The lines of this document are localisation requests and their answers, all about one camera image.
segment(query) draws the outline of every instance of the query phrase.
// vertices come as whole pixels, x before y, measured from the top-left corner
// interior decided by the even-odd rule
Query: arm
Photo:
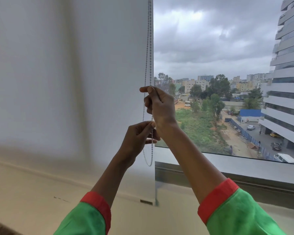
[[[107,234],[110,229],[110,208],[126,170],[133,165],[145,144],[151,143],[154,122],[129,126],[122,145],[95,186],[64,218],[54,235]],[[160,140],[153,131],[154,140]]]
[[[157,132],[163,138],[200,203],[198,215],[211,235],[284,235],[275,221],[227,179],[190,141],[175,120],[173,97],[154,87],[142,87],[147,112],[153,114]]]

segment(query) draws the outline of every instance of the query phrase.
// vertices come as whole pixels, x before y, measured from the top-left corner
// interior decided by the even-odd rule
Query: white van
[[[276,159],[278,159],[278,161],[281,161],[281,162],[294,163],[294,158],[292,158],[288,154],[278,153],[278,154],[274,155],[274,157]]]

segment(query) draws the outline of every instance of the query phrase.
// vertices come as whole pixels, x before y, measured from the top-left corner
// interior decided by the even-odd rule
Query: sky
[[[267,73],[282,0],[154,0],[154,73]]]

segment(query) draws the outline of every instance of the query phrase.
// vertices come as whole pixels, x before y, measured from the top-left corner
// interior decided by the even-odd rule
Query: hand
[[[137,155],[143,150],[145,144],[150,144],[151,142],[157,143],[157,140],[160,140],[154,127],[155,122],[153,121],[144,121],[129,126],[122,145],[114,156],[114,159],[118,162],[125,163],[127,167],[133,165]]]
[[[139,90],[140,92],[148,92],[149,94],[144,99],[145,106],[147,107],[147,113],[153,115],[158,133],[161,136],[161,131],[165,126],[177,124],[175,119],[174,99],[171,95],[157,87],[145,86],[141,87]]]

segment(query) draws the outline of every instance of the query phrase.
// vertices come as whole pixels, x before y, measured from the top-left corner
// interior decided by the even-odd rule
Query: green grass field
[[[191,110],[179,109],[176,111],[176,120],[180,128],[199,147],[202,152],[228,154],[228,144],[221,137],[220,129],[226,129],[225,125],[214,128],[210,112],[200,111],[193,113]],[[163,140],[157,142],[158,147],[167,147]]]

